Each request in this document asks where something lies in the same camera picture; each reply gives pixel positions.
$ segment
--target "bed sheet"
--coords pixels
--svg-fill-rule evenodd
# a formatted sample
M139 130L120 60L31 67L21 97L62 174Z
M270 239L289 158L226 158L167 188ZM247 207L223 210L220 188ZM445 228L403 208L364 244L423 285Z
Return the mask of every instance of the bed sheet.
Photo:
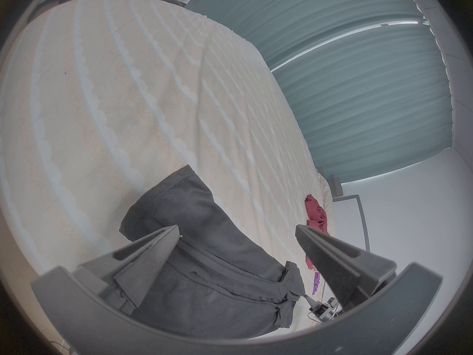
M25 28L0 86L0 207L39 274L125 245L128 208L189 164L243 233L299 265L311 292L295 226L308 194L329 203L248 41L163 1L73 0Z

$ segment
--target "green curtain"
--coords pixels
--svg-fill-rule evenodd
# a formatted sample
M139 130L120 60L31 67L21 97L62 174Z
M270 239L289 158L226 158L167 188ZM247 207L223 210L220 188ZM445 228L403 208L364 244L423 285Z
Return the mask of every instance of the green curtain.
M270 69L355 29L422 21L413 0L191 0L252 42ZM393 171L452 145L440 50L423 24L324 44L274 71L316 167L342 182Z

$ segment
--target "gray frame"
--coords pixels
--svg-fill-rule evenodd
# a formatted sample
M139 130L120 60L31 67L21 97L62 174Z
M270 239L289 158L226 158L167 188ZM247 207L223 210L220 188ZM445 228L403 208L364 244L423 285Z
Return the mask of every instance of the gray frame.
M334 203L336 203L337 201L351 200L351 199L354 199L354 198L356 198L356 200L358 202L358 209L359 209L359 214L361 216L361 223L363 224L363 233L365 235L366 251L371 252L371 250L370 250L370 239L368 238L368 229L366 228L365 214L363 213L363 207L361 206L361 200L359 199L359 195L335 197L333 199L333 201L334 201Z

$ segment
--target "red cloth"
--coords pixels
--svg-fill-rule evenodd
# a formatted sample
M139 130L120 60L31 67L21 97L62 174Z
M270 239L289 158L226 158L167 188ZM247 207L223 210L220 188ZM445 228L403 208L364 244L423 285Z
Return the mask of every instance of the red cloth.
M307 226L327 234L327 214L312 195L305 199L305 210L307 210L307 215L310 218L307 220Z

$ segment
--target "teal curtain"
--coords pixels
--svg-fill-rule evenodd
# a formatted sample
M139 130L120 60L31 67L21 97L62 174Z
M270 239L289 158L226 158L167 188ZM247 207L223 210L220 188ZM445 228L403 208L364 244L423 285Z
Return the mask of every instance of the teal curtain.
M269 68L340 34L422 21L412 0L191 0L252 42ZM446 68L429 27L384 25L326 43L274 71L316 167L342 182L452 145Z

